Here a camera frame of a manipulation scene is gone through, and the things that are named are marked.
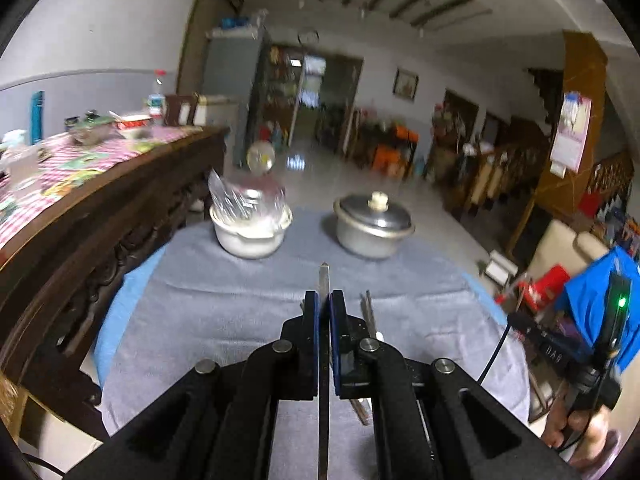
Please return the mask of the person right hand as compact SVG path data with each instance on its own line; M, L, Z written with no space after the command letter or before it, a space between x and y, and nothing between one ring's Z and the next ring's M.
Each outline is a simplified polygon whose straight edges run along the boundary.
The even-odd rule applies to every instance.
M568 414L565 406L567 389L567 384L562 382L540 438L549 448L559 448L564 442L562 431L565 427L570 428L571 434L583 432L582 440L576 446L568 463L580 472L586 472L588 469L593 469L598 460L603 457L608 430L610 430L611 410L603 405L596 414L590 414L590 411L574 411Z

